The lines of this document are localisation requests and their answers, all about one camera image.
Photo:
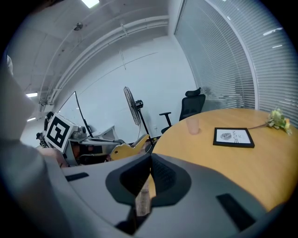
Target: framed sign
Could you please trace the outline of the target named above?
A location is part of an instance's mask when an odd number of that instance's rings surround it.
[[[247,128],[214,129],[213,145],[254,148],[255,144]]]

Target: office chair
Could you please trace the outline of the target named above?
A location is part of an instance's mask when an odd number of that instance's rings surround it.
[[[201,88],[198,88],[194,91],[187,91],[185,93],[186,98],[182,99],[182,109],[179,121],[192,115],[198,114],[202,111],[206,96],[200,93]],[[160,116],[164,115],[169,124],[168,127],[162,129],[162,134],[164,134],[172,126],[171,121],[169,119],[169,114],[171,114],[171,112],[164,112],[159,114]]]

